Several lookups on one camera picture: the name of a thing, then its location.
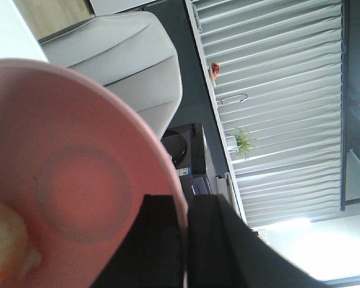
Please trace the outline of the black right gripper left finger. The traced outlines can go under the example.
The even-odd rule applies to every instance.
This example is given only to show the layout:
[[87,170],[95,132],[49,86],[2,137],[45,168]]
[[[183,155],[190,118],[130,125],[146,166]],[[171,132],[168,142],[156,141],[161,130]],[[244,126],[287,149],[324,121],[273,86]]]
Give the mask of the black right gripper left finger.
[[92,287],[182,287],[183,277],[173,197],[145,195],[131,229]]

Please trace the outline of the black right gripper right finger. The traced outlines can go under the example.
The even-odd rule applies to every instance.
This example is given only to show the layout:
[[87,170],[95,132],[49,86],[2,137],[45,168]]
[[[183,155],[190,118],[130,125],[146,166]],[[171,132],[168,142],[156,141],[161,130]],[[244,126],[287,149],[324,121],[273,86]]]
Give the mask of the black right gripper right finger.
[[266,245],[224,197],[188,206],[189,287],[325,287]]

